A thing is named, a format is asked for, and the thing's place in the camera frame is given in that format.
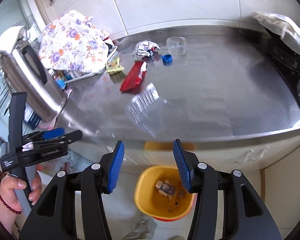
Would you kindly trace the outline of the person's left hand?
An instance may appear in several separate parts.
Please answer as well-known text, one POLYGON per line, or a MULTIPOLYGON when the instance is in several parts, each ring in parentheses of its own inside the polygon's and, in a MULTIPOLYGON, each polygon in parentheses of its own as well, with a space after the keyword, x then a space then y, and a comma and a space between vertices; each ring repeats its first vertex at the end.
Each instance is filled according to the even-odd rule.
POLYGON ((17 177, 6 175, 0 182, 0 239, 14 239, 15 220, 22 212, 15 190, 24 190, 27 183, 17 177))

